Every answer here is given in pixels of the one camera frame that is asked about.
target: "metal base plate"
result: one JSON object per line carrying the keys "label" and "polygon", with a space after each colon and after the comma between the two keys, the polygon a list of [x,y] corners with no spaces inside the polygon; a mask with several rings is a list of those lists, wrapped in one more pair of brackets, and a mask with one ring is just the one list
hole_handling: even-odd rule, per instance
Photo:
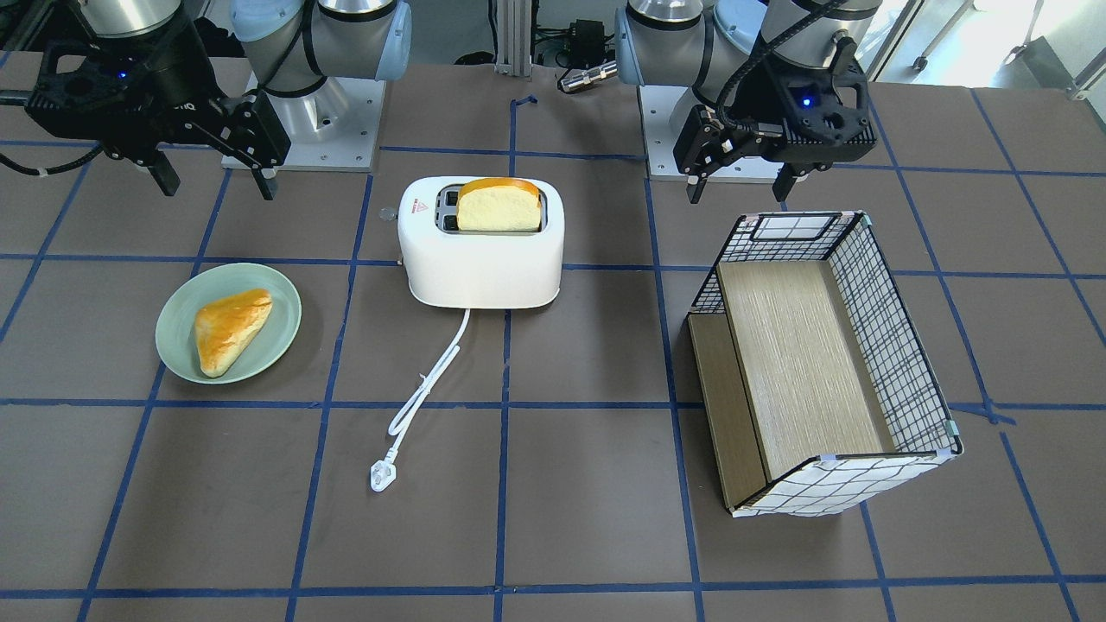
{"label": "metal base plate", "polygon": [[[342,84],[353,103],[352,114],[342,121],[344,132],[323,143],[292,143],[278,170],[333,170],[368,173],[373,169],[376,137],[380,129],[386,82],[354,77],[332,77]],[[252,75],[247,90],[257,84]],[[247,166],[232,157],[222,158],[223,168],[244,169]]]}
{"label": "metal base plate", "polygon": [[[641,127],[645,131],[645,147],[649,156],[649,177],[653,179],[687,180],[672,158],[677,133],[668,123],[676,103],[687,91],[686,86],[641,86],[638,101],[641,105]],[[710,183],[771,184],[780,172],[780,164],[759,157],[745,157],[718,169],[710,176]]]}

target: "plate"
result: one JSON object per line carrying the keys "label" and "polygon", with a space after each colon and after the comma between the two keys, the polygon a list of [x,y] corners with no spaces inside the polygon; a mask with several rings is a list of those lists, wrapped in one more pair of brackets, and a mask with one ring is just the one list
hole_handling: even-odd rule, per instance
{"label": "plate", "polygon": [[[196,312],[209,302],[254,288],[272,294],[269,319],[226,374],[204,375],[196,352]],[[154,340],[158,355],[173,373],[200,384],[227,384],[254,376],[275,363],[292,345],[302,312],[300,293],[284,274],[259,263],[227,263],[192,277],[169,297],[157,318]]]}

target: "bread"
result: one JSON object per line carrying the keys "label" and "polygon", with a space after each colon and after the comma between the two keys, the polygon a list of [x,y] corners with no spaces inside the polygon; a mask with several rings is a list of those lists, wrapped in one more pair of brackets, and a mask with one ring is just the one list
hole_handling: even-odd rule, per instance
{"label": "bread", "polygon": [[542,225],[541,193],[525,179],[488,177],[457,194],[461,231],[536,231]]}
{"label": "bread", "polygon": [[196,351],[200,371],[219,377],[238,360],[269,319],[273,299],[268,290],[251,289],[216,300],[196,312]]}

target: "wooden board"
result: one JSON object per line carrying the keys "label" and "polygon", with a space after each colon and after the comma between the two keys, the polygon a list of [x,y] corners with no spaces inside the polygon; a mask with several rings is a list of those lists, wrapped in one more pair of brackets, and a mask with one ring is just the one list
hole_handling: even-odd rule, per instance
{"label": "wooden board", "polygon": [[718,267],[770,479],[822,454],[893,450],[827,263]]}
{"label": "wooden board", "polygon": [[732,510],[768,486],[753,416],[730,338],[729,320],[721,314],[691,314],[688,329],[714,442],[722,499]]}

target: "light blue joint cap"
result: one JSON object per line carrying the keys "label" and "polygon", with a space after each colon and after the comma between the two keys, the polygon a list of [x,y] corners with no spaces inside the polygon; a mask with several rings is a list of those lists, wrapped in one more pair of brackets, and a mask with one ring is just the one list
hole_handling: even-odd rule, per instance
{"label": "light blue joint cap", "polygon": [[641,77],[641,68],[637,62],[634,34],[629,29],[628,19],[625,7],[615,11],[615,61],[618,63],[618,79],[626,84],[643,86],[645,80]]}
{"label": "light blue joint cap", "polygon": [[753,49],[768,7],[759,0],[718,0],[714,20],[718,29],[738,50],[745,54]]}
{"label": "light blue joint cap", "polygon": [[232,0],[231,28],[243,43],[260,41],[292,21],[301,7],[300,0]]}
{"label": "light blue joint cap", "polygon": [[411,8],[407,2],[396,6],[392,17],[392,28],[384,41],[380,64],[376,65],[376,80],[399,80],[407,73],[407,61],[411,55]]}

